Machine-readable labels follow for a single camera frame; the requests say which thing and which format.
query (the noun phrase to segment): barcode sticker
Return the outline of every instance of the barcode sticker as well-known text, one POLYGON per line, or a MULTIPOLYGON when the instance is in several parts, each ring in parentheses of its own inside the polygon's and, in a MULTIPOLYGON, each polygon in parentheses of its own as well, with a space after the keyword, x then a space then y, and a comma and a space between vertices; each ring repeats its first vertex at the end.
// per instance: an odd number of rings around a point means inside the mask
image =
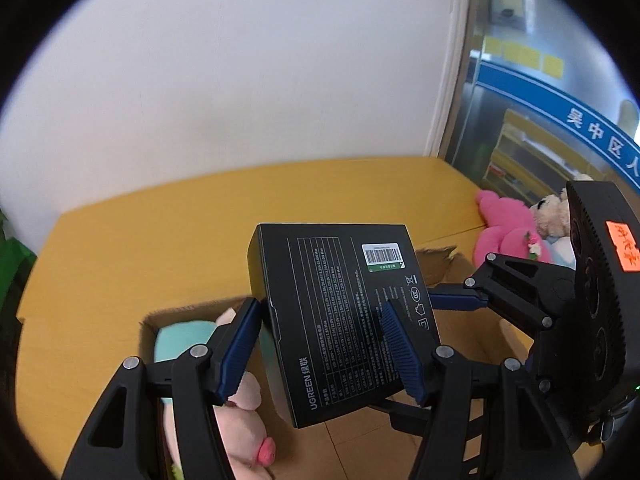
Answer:
POLYGON ((398 244, 363 244, 362 252, 369 272, 404 269, 404 261, 398 244))

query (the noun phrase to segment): yellow sticky note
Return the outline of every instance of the yellow sticky note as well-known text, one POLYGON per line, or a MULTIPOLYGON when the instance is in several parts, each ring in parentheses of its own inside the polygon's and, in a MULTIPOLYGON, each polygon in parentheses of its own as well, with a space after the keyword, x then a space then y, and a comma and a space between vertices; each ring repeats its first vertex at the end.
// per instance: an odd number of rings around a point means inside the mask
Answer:
POLYGON ((535 70, 540 70, 540 51, 530 46, 505 41, 502 44, 504 59, 517 63, 522 66, 528 66, 535 70))
POLYGON ((564 61, 556 56, 545 54, 542 60, 542 72, 556 79, 562 79, 564 73, 564 61))
POLYGON ((498 38, 487 36, 484 38, 484 53, 492 56, 502 55, 502 42, 498 38))

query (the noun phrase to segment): product packaging box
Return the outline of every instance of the product packaging box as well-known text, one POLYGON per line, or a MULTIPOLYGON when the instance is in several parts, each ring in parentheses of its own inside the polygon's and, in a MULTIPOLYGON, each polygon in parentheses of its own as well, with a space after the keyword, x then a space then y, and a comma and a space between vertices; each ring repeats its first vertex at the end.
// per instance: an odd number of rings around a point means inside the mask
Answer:
POLYGON ((296 428, 402 390, 380 326, 386 300, 439 341, 403 225, 260 224, 248 263, 271 395, 296 428))

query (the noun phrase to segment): barcode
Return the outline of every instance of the barcode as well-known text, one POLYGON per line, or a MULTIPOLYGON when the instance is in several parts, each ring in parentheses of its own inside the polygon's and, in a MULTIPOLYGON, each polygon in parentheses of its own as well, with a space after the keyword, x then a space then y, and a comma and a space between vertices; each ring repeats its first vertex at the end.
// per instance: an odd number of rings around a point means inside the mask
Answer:
POLYGON ((367 265, 394 264, 402 262, 398 244, 366 244, 362 246, 367 265))

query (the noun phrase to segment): white wall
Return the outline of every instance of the white wall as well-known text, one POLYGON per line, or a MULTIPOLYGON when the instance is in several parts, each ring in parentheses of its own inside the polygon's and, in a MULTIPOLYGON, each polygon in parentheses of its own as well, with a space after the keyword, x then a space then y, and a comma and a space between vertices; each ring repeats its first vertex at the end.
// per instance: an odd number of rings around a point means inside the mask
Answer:
POLYGON ((437 149, 467 0, 83 0, 0 122, 0 207, 60 213, 286 160, 437 149))

